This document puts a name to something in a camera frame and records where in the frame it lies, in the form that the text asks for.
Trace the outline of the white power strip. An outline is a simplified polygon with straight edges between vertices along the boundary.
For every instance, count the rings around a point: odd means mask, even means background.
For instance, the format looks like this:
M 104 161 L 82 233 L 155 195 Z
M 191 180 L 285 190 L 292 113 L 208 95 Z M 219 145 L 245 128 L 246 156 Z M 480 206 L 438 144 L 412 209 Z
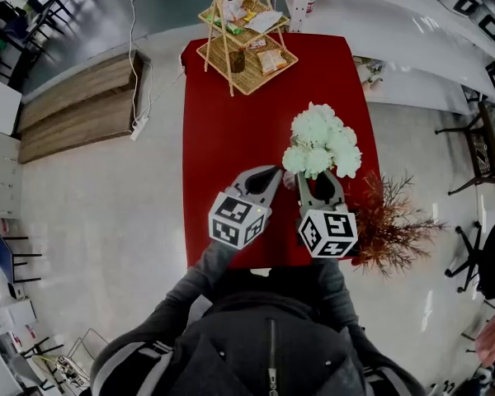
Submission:
M 148 124 L 149 122 L 149 117 L 148 116 L 141 116 L 138 118 L 134 123 L 133 123 L 133 131 L 130 135 L 130 139 L 133 141 L 136 141 L 143 131 L 144 127 Z

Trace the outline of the person's left forearm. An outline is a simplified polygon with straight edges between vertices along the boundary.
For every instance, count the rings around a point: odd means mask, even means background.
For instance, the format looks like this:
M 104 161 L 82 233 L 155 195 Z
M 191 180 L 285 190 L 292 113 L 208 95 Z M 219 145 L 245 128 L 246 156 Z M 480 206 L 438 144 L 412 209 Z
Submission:
M 177 314 L 189 312 L 200 297 L 208 297 L 219 279 L 227 271 L 238 250 L 213 241 L 202 253 L 200 260 L 189 267 L 186 274 L 167 293 L 164 303 Z

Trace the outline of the white flowers bunch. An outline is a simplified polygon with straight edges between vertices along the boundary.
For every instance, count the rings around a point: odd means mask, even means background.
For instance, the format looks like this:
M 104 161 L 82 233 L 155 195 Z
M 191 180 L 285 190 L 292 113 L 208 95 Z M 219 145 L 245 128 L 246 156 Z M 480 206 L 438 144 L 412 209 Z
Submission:
M 286 171 L 302 173 L 307 179 L 316 179 L 328 170 L 339 178 L 354 178 L 361 168 L 356 132 L 330 105 L 309 103 L 294 117 L 290 130 L 290 146 L 282 157 Z

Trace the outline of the person's dark grey jacket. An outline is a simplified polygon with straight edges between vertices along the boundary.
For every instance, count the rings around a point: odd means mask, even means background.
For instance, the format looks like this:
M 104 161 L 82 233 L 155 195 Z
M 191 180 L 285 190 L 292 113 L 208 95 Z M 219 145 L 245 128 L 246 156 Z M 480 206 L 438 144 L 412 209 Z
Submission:
M 91 378 L 92 396 L 426 396 L 363 328 L 322 320 L 313 266 L 231 271 L 188 313 L 162 301 Z

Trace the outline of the wooden step platform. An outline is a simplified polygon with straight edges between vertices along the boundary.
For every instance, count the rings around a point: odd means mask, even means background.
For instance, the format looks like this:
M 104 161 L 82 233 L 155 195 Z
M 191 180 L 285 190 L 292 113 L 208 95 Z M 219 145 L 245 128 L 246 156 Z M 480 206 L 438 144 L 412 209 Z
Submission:
M 18 162 L 132 133 L 144 58 L 133 50 L 54 85 L 21 111 Z

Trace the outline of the white locker cabinet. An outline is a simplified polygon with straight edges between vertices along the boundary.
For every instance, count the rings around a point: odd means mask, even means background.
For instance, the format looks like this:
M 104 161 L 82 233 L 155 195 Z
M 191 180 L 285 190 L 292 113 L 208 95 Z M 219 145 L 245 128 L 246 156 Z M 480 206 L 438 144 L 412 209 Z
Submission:
M 0 133 L 0 218 L 21 216 L 20 140 Z

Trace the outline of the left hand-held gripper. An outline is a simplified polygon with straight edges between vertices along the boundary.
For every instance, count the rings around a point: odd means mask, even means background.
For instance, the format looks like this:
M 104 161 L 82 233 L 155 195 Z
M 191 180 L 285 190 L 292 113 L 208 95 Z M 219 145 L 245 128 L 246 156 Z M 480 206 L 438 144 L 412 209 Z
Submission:
M 236 250 L 250 245 L 265 229 L 283 171 L 276 165 L 255 167 L 240 173 L 233 188 L 252 195 L 253 202 L 238 195 L 220 192 L 208 215 L 211 239 Z

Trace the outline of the two-tier wicker basket stand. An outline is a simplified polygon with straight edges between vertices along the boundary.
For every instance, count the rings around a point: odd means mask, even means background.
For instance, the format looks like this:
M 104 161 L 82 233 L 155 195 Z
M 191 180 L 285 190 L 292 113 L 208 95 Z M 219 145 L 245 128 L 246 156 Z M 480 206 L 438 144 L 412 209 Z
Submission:
M 275 10 L 271 0 L 213 0 L 198 18 L 207 25 L 208 38 L 197 54 L 204 59 L 204 70 L 213 68 L 228 81 L 231 95 L 239 91 L 248 96 L 298 62 L 284 40 L 290 19 Z M 282 50 L 288 64 L 263 76 L 257 53 L 272 49 Z M 236 50 L 245 55 L 241 73 L 230 69 L 229 53 Z

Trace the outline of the person's right forearm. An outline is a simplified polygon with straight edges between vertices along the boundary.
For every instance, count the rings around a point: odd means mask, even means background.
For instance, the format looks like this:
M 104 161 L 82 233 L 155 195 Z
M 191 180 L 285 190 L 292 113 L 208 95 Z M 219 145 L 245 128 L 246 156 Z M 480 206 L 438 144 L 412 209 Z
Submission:
M 322 320 L 335 328 L 362 330 L 338 260 L 315 259 L 318 310 Z

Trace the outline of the dried brown plant bunch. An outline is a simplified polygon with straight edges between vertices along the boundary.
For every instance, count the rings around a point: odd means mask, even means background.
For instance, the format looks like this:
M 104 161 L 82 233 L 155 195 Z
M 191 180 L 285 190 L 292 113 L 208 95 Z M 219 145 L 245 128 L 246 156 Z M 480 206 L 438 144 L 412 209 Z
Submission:
M 357 257 L 352 263 L 367 273 L 376 270 L 390 278 L 431 256 L 426 243 L 448 228 L 413 205 L 413 179 L 369 174 L 363 199 L 356 203 Z

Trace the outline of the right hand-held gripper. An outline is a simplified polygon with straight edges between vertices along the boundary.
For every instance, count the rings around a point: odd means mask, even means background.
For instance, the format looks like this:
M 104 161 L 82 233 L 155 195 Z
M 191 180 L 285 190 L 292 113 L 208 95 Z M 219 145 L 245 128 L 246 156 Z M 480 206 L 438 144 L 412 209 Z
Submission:
M 312 258 L 339 259 L 345 257 L 358 241 L 356 217 L 344 204 L 345 194 L 338 179 L 329 170 L 323 174 L 323 199 L 327 205 L 334 207 L 310 208 L 304 211 L 298 234 Z M 295 185 L 299 206 L 312 207 L 313 197 L 304 172 L 295 174 Z

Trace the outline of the table with red cloth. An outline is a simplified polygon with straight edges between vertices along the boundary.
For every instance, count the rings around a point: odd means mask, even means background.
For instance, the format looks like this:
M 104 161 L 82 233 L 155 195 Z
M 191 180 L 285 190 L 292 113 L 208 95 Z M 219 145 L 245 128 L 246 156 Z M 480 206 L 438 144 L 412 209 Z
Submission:
M 341 36 L 288 33 L 286 47 L 297 62 L 245 96 L 205 69 L 193 40 L 182 52 L 186 70 L 182 180 L 186 259 L 195 264 L 210 243 L 208 214 L 216 196 L 243 171 L 278 165 L 289 146 L 291 122 L 310 104 L 329 105 L 351 127 L 361 167 L 342 179 L 345 201 L 359 204 L 368 180 L 380 175 L 375 137 L 361 82 Z

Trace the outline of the orange snack packet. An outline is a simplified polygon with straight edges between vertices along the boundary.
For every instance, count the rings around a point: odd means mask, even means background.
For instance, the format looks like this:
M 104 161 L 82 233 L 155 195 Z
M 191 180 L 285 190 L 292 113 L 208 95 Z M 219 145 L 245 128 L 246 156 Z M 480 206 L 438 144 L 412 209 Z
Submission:
M 284 68 L 288 62 L 282 57 L 281 49 L 269 49 L 257 53 L 257 57 L 261 64 L 262 75 L 270 75 L 282 68 Z

